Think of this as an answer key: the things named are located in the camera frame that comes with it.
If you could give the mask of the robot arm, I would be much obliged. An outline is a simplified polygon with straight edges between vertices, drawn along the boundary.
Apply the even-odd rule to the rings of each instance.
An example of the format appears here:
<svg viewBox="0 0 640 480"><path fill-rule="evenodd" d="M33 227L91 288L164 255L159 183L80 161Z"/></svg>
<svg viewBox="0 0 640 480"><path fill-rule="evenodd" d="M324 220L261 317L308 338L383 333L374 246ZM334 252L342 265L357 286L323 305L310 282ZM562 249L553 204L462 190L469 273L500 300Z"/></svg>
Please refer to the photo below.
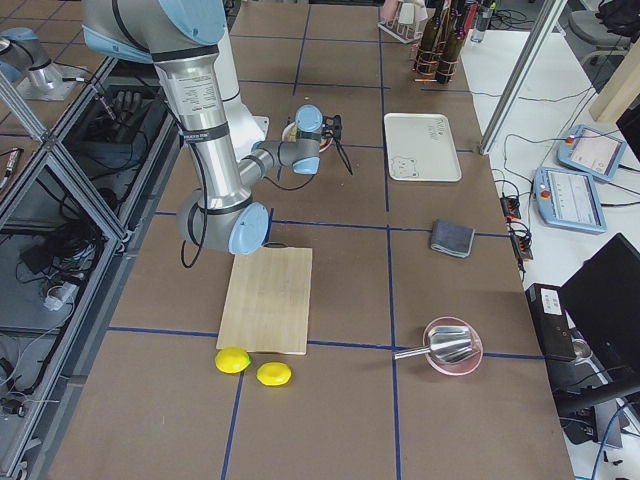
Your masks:
<svg viewBox="0 0 640 480"><path fill-rule="evenodd" d="M177 219L198 247L248 255L269 227L251 188L276 167L317 173L324 123L300 107L292 142L268 141L240 97L220 1L86 1L86 45L103 55L154 66L201 182Z"/></svg>
<svg viewBox="0 0 640 480"><path fill-rule="evenodd" d="M35 32L16 27L1 32L1 73L16 85L22 98L63 101L75 85L75 74L56 65Z"/></svg>

